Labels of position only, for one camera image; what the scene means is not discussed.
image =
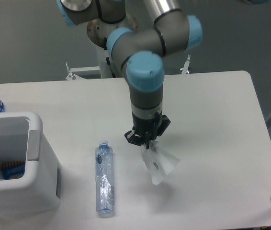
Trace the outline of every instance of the crumpled plastic bag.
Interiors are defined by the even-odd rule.
[[[146,145],[140,146],[142,159],[151,175],[151,181],[154,185],[160,184],[180,161],[179,158],[167,152],[158,146],[158,142],[151,140],[149,149]]]

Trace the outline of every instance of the bottle cap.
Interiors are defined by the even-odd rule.
[[[99,146],[102,146],[102,145],[107,145],[108,146],[108,141],[106,141],[106,140],[100,141]]]

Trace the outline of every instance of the white table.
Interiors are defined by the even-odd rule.
[[[0,84],[7,111],[34,111],[62,163],[61,206],[0,217],[3,230],[218,230],[271,225],[271,141],[248,73],[167,76],[160,144],[181,159],[155,186],[128,144],[124,79]],[[94,149],[115,151],[115,216],[95,211]]]

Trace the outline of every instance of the black object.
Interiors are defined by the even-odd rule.
[[[170,120],[166,115],[156,113],[156,118],[150,120],[143,120],[134,114],[132,115],[135,126],[133,126],[132,130],[125,133],[125,138],[130,144],[138,146],[146,144],[147,149],[149,148],[149,141],[155,140],[157,136],[160,137],[170,125]]]

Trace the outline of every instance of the silver metal tube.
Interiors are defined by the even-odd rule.
[[[177,0],[144,0],[144,2],[153,21],[166,12],[180,8]]]
[[[92,0],[61,0],[62,4],[72,11],[83,11],[90,6]]]

